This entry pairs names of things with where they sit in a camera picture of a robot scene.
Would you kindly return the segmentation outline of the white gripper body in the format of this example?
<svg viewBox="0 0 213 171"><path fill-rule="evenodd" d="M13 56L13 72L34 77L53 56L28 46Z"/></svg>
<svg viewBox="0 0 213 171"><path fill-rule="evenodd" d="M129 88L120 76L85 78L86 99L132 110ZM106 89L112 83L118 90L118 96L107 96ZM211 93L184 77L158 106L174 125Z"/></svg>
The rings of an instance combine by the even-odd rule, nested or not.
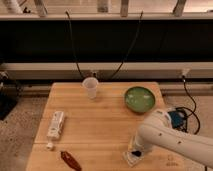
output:
<svg viewBox="0 0 213 171"><path fill-rule="evenodd" d="M128 155L130 158L139 159L149 152L149 143L138 135L134 135L129 143Z"/></svg>

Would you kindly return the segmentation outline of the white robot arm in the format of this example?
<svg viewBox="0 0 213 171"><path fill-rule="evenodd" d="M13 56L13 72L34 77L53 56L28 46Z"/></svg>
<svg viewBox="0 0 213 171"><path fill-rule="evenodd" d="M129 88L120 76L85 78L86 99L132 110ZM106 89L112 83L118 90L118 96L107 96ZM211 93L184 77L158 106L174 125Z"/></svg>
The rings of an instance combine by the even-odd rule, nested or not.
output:
<svg viewBox="0 0 213 171"><path fill-rule="evenodd" d="M213 169L213 139L173 129L171 117L165 110L154 110L142 121L124 153L125 160L135 166L153 145Z"/></svg>

